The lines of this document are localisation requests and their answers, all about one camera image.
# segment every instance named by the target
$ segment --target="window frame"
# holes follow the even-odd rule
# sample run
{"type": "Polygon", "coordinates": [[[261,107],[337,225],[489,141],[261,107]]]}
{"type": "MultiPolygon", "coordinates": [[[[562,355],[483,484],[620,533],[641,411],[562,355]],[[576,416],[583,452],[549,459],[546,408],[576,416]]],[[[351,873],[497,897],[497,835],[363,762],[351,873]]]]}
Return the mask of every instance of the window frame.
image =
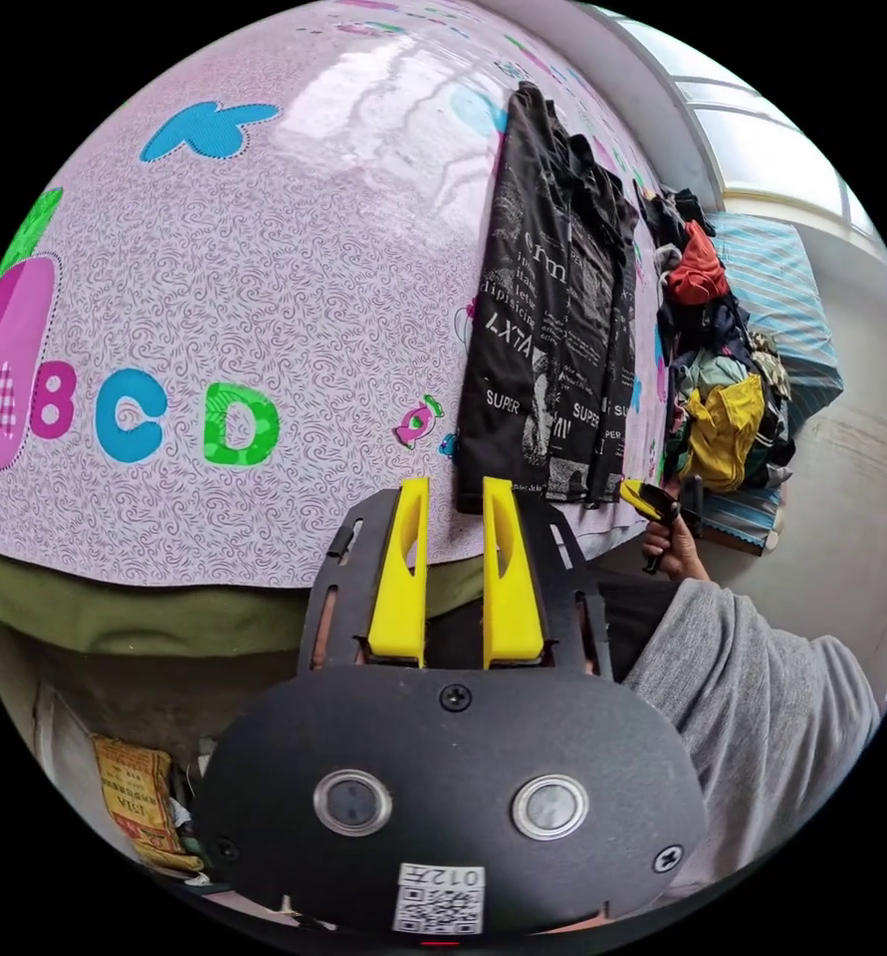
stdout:
{"type": "MultiPolygon", "coordinates": [[[[634,20],[631,17],[624,16],[622,14],[616,14],[610,12],[602,7],[598,7],[594,4],[586,4],[591,10],[591,12],[598,18],[600,18],[609,29],[615,31],[622,41],[637,55],[639,56],[652,71],[663,81],[663,86],[673,95],[675,98],[678,107],[682,110],[685,116],[688,119],[688,125],[692,130],[693,135],[699,141],[701,146],[701,151],[703,152],[706,161],[711,169],[712,178],[714,178],[717,184],[717,198],[720,200],[720,206],[725,208],[726,200],[760,200],[764,202],[777,203],[781,206],[796,208],[803,210],[806,213],[814,213],[815,215],[822,216],[826,220],[834,223],[836,226],[841,226],[843,229],[852,230],[859,236],[862,236],[873,243],[880,244],[880,238],[877,233],[877,229],[874,226],[874,223],[871,222],[870,216],[867,215],[865,210],[865,216],[870,223],[871,230],[866,232],[860,225],[855,223],[851,216],[851,202],[849,199],[849,190],[850,186],[842,179],[838,174],[837,170],[834,170],[835,177],[837,179],[838,193],[840,196],[840,208],[841,214],[838,215],[835,211],[825,208],[824,206],[808,203],[801,199],[796,199],[793,196],[787,196],[783,193],[777,192],[776,190],[767,190],[763,187],[756,189],[746,189],[746,188],[736,188],[729,186],[725,177],[722,174],[722,169],[719,164],[718,154],[716,148],[713,146],[712,141],[705,130],[705,127],[702,125],[699,120],[697,111],[713,111],[720,113],[731,113],[731,114],[741,114],[743,116],[753,117],[757,120],[762,120],[764,122],[770,122],[775,125],[782,126],[784,128],[793,129],[796,132],[799,132],[801,135],[804,133],[798,129],[798,127],[790,122],[784,122],[781,119],[770,117],[764,113],[756,112],[748,108],[741,108],[735,106],[729,106],[726,104],[719,103],[705,103],[697,100],[689,100],[688,97],[683,93],[682,88],[679,84],[700,84],[703,86],[713,86],[713,87],[726,87],[733,90],[740,90],[746,93],[753,94],[755,96],[760,96],[758,90],[754,89],[747,83],[735,83],[732,81],[726,80],[716,80],[709,77],[699,77],[691,75],[678,75],[670,73],[658,60],[658,58],[653,54],[649,48],[639,40],[635,34],[633,34],[629,29],[626,28],[625,24],[627,23],[638,23],[640,26],[647,27],[650,30],[658,30],[657,27],[652,27],[651,24],[643,23],[639,20],[634,20]]],[[[665,34],[669,37],[670,40],[676,40],[675,37],[671,37],[669,34],[665,34]]]]}

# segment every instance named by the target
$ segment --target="olive green cloth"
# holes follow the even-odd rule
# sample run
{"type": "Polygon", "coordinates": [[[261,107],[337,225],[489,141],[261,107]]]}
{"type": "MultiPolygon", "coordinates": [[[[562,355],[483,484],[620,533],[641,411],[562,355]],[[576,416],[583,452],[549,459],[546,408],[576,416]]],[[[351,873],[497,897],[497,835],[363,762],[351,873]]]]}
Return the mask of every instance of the olive green cloth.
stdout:
{"type": "MultiPolygon", "coordinates": [[[[483,593],[483,559],[429,569],[427,617],[483,593]]],[[[88,654],[236,657],[300,646],[310,591],[129,588],[0,555],[0,622],[88,654]]]]}

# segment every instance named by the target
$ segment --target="blue striped bedding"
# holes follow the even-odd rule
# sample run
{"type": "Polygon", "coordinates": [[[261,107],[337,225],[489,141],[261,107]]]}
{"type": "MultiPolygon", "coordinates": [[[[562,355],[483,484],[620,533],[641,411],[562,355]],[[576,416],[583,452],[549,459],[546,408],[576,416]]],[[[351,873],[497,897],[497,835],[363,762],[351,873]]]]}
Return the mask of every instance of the blue striped bedding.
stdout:
{"type": "MultiPolygon", "coordinates": [[[[801,426],[844,388],[811,264],[794,226],[758,216],[708,217],[712,240],[750,328],[775,339],[791,380],[789,427],[801,426]]],[[[707,495],[706,524],[758,548],[775,525],[778,488],[707,495]]]]}

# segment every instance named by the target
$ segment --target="qr code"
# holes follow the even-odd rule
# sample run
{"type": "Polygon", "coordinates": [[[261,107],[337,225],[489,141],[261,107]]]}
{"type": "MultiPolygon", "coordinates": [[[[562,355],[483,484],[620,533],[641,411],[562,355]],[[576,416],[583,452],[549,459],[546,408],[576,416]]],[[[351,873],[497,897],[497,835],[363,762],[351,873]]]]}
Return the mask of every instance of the qr code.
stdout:
{"type": "Polygon", "coordinates": [[[401,886],[393,929],[428,936],[483,932],[483,892],[401,886]]]}

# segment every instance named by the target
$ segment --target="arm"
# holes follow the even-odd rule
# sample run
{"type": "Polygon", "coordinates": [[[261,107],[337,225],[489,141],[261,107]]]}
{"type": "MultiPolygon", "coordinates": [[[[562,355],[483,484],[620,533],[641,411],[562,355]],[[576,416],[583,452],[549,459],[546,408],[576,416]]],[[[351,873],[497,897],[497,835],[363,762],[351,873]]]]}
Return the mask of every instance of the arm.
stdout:
{"type": "Polygon", "coordinates": [[[834,637],[772,628],[747,597],[685,581],[625,685],[679,730],[710,833],[676,897],[790,838],[831,796],[878,723],[854,655],[834,637]]]}

